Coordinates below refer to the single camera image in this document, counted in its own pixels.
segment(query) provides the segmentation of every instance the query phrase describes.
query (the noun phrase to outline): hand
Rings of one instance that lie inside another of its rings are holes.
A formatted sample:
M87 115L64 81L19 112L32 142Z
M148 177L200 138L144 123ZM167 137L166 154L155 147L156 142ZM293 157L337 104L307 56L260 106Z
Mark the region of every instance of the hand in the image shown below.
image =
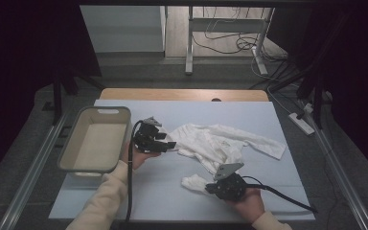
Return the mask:
M127 163L128 160L128 151L129 151L129 142L125 143L125 151L121 157L121 160ZM133 147L133 169L137 170L145 161L151 157L159 156L160 152L147 152L142 153L136 147Z
M244 219L251 223L255 222L265 212L265 205L263 204L260 189L246 189L243 198L238 202L225 201L234 207Z

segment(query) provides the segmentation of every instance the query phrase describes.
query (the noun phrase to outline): shirt sleeve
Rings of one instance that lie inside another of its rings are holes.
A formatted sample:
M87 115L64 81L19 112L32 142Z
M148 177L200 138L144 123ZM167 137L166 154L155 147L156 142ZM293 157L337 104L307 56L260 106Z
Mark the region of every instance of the shirt sleeve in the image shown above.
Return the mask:
M270 212L265 212L252 224L256 230L291 230L286 223L281 223Z
M113 172L103 175L103 183L67 230L108 230L126 196L127 163L119 161Z

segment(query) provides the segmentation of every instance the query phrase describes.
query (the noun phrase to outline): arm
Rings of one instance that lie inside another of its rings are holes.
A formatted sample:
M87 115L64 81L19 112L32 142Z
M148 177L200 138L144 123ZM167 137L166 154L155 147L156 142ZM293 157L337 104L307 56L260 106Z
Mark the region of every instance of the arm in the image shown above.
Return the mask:
M108 230L124 198L127 196L127 150L115 170L103 175L103 183L85 203L83 210L68 225L67 230ZM160 153L133 152L133 169L138 169L148 158Z
M291 230L286 223L279 222L270 212L265 212L265 205L259 189L247 189L239 202L226 201L241 216L252 223L256 230Z

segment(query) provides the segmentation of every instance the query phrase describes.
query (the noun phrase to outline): metal rail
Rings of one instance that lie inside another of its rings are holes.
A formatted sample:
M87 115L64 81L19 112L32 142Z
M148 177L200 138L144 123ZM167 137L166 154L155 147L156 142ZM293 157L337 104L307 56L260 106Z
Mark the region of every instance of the metal rail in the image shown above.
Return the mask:
M23 178L23 181L17 189L9 208L7 209L7 212L0 222L0 230L13 229L17 221L19 220L23 208L25 207L33 188L35 187L35 183L38 180L44 165L46 164L47 158L52 151L58 135L61 132L61 128L70 113L72 103L73 100L65 105L64 112L59 118L57 124L50 128L46 139L41 145L38 154L34 158L32 165Z
M361 201L361 198L352 185L348 175L343 170L343 167L340 164L339 159L336 156L335 151L330 144L330 141L328 140L326 134L322 129L318 128L312 116L307 117L310 125L313 126L313 129L316 132L315 137L318 141L319 146L322 149L322 152L324 153L325 157L328 156L328 162L330 163L333 175L336 178L340 190L348 200L352 212L354 213L354 216L357 220L357 223L360 226L360 229L368 230L368 212L366 210L366 207Z

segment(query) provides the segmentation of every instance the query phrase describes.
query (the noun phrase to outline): metal frame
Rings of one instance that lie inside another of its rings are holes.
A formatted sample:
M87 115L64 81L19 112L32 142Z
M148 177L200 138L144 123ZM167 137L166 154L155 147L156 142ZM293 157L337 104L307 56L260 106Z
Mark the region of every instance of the metal frame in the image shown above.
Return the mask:
M73 101L67 103L67 105L64 107L64 113L58 119L57 124L52 125L52 127L50 128L46 139L41 145L32 165L23 178L20 187L17 189L9 208L7 209L7 212L0 222L0 229L13 229L17 221L19 220L23 208L25 207L33 188L35 187L35 183L40 177L41 171L46 164L47 158L49 157L50 152L52 151L53 146L56 143L56 139L61 132L62 126L64 125L68 114L70 113L72 102Z
M216 23L225 18L197 18L193 17L193 7L189 7L188 18L188 44L187 56L185 62L185 74L192 75L193 73L193 32L206 32L209 25L215 25L213 33L249 33L259 34L256 46L253 47L252 52L254 59L256 59L260 74L267 76L267 69L262 60L262 47L267 34L268 26L270 25L271 16L273 15L273 8L268 9L268 13L264 19L236 19L231 23Z
M349 201L349 206L351 207L360 229L368 230L368 212L361 201L357 190L353 186L348 175L343 170L343 167L336 156L335 150L330 144L330 141L328 140L323 129L318 127L312 116L307 117L308 122L310 125L312 125L316 132L315 138L322 149L322 152L324 153L324 157L326 157L326 160L330 164L330 168L333 171L333 175L336 178L337 184L339 185L340 190L345 195L346 199Z

